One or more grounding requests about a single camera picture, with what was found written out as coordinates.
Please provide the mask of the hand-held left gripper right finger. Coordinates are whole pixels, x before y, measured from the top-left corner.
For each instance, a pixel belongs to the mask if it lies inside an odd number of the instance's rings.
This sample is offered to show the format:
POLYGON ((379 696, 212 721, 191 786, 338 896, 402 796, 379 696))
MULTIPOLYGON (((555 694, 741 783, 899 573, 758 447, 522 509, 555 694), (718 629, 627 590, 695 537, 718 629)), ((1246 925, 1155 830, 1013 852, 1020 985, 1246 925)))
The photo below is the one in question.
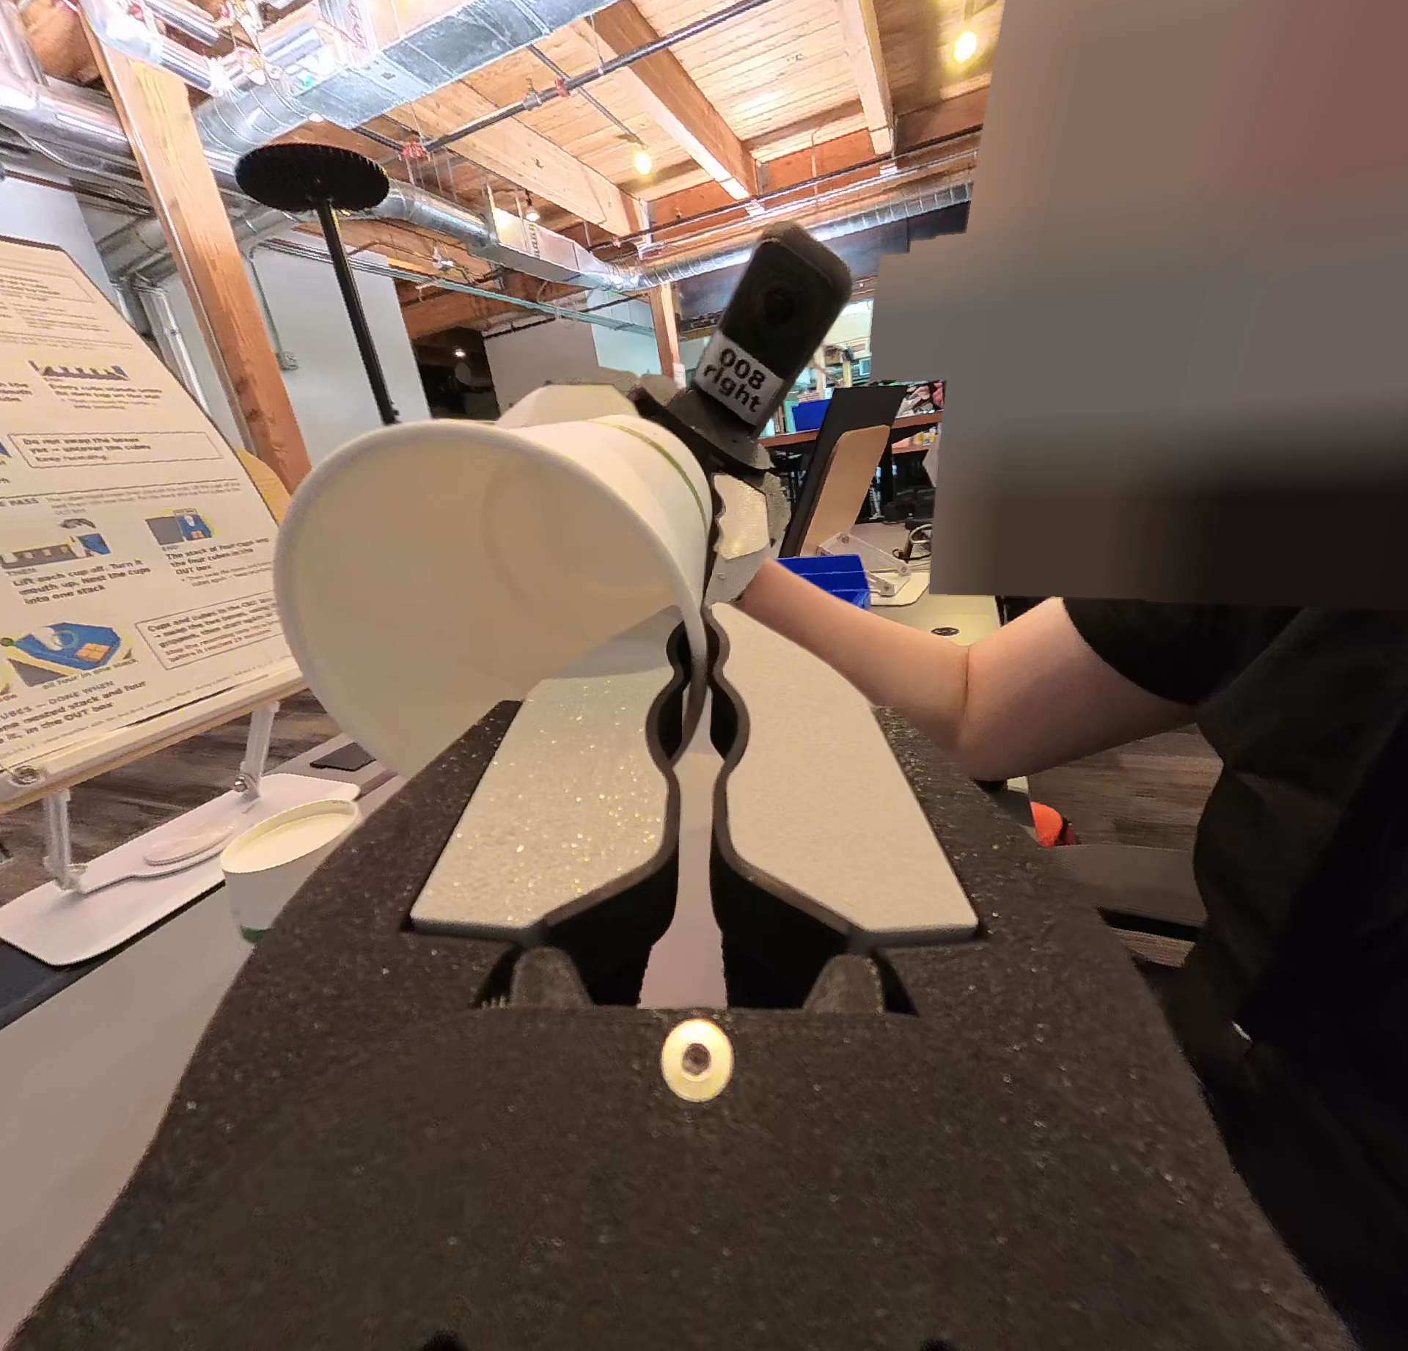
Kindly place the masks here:
POLYGON ((975 936, 975 909, 867 696, 739 607, 716 607, 713 625, 718 856, 850 948, 975 936))

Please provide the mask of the background wooden board stand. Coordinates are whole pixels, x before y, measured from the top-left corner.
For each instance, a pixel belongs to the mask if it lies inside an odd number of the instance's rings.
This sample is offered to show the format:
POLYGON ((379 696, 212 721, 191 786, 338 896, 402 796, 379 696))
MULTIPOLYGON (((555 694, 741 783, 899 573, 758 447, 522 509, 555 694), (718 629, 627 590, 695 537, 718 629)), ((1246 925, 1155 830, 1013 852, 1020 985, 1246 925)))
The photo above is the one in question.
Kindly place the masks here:
POLYGON ((870 604, 902 607, 925 590, 925 573, 854 534, 854 524, 890 460, 892 431, 916 384, 834 389, 819 414, 812 460, 790 504, 779 560, 857 552, 870 581, 870 604))

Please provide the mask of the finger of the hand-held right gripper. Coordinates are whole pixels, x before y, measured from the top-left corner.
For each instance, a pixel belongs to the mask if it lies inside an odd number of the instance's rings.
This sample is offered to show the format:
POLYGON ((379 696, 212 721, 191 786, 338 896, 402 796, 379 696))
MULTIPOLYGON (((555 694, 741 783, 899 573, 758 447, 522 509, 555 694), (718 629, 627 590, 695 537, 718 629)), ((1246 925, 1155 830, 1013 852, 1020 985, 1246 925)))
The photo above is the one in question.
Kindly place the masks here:
POLYGON ((631 393, 662 396, 662 382, 543 384, 505 408, 497 426, 538 426, 607 415, 638 415, 631 393))
POLYGON ((777 554, 790 504, 775 470, 710 474, 713 534, 703 607, 739 600, 758 569, 777 554))

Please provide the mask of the grey chair seat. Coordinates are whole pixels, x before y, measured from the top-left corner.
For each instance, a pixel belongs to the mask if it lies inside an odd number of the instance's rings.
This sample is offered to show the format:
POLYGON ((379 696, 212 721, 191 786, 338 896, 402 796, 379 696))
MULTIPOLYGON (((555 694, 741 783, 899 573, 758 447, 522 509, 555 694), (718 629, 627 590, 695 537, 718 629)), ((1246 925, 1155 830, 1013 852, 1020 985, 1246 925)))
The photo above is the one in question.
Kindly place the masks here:
POLYGON ((1185 929, 1207 921, 1188 847, 1074 844, 1050 847, 1047 856, 1101 911, 1185 929))

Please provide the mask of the black disc-top pole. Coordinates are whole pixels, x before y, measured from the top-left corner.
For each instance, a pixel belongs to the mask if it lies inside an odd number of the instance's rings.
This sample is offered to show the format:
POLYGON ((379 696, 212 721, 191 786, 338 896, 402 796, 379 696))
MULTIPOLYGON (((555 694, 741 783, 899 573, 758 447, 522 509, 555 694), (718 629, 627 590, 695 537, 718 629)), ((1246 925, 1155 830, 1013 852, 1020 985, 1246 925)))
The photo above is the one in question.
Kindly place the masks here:
POLYGON ((390 194, 386 172, 353 149, 298 141, 247 150, 236 159, 234 177, 242 194, 268 207, 286 215, 311 212, 317 216, 367 390, 378 405, 379 420, 397 425, 397 410, 341 236, 341 212, 365 212, 390 194))

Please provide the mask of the printed instruction sheet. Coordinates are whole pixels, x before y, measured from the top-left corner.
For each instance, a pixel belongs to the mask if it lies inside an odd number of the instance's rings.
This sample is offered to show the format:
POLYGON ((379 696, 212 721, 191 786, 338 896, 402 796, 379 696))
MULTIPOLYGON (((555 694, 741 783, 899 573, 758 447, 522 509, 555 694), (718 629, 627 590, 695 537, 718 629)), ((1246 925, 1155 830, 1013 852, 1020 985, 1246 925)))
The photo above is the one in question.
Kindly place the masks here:
POLYGON ((62 248, 2 239, 2 804, 301 688, 276 520, 62 248))

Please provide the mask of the small blue bin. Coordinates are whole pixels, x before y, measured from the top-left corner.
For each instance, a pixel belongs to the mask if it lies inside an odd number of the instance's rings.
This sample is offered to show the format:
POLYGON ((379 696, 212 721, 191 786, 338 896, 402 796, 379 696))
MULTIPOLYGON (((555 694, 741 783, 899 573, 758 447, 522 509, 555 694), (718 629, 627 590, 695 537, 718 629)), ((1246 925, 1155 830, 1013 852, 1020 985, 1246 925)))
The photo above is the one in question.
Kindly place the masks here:
POLYGON ((836 600, 852 604, 862 610, 870 607, 870 581, 857 552, 819 552, 805 557, 779 560, 798 577, 821 588, 836 600))

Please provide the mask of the wooden pillar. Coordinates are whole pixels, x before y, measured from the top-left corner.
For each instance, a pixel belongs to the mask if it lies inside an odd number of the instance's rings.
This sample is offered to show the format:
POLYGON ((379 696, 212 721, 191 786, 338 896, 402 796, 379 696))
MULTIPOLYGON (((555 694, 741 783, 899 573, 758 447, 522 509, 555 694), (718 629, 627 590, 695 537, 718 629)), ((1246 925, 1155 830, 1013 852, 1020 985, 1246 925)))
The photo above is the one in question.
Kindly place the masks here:
POLYGON ((286 489, 308 474, 303 433, 238 248, 181 78, 131 60, 82 20, 107 94, 156 204, 227 400, 260 461, 286 489))

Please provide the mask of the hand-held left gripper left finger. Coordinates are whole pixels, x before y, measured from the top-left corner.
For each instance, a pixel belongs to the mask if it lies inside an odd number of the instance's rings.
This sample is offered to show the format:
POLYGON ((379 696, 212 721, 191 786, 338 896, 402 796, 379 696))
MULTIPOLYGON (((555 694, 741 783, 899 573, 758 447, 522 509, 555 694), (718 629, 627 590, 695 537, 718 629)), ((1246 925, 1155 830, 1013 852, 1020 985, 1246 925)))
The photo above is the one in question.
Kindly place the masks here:
POLYGON ((534 686, 414 901, 411 927, 538 942, 657 871, 677 837, 687 678, 678 614, 653 614, 534 686))

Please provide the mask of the instruction sheet on wooden stand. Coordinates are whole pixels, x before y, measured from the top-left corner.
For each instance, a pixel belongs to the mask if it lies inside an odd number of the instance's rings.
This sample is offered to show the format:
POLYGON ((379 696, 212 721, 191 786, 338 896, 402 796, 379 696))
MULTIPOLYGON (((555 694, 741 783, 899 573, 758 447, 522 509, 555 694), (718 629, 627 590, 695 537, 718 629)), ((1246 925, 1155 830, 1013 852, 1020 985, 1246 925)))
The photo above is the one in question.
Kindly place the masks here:
MULTIPOLYGON (((221 850, 255 822, 299 802, 356 800, 358 789, 348 781, 266 772, 271 717, 281 696, 223 717, 252 717, 245 761, 238 781, 227 792, 86 864, 74 861, 68 830, 68 797, 79 780, 43 792, 38 800, 45 814, 45 865, 53 877, 2 906, 2 940, 54 969, 93 959, 217 886, 221 850)), ((177 738, 215 724, 182 728, 177 738)), ((110 772, 121 764, 124 759, 99 772, 110 772)))

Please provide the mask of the silver ceiling duct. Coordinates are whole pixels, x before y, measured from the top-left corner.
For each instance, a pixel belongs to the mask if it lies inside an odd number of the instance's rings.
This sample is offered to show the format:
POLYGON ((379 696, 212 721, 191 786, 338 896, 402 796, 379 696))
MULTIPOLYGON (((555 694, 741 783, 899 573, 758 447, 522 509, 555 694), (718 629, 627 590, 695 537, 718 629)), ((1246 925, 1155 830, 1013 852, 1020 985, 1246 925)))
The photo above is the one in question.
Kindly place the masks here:
POLYGON ((194 109, 203 149, 239 154, 313 116, 356 128, 620 0, 306 0, 262 29, 275 74, 194 109))

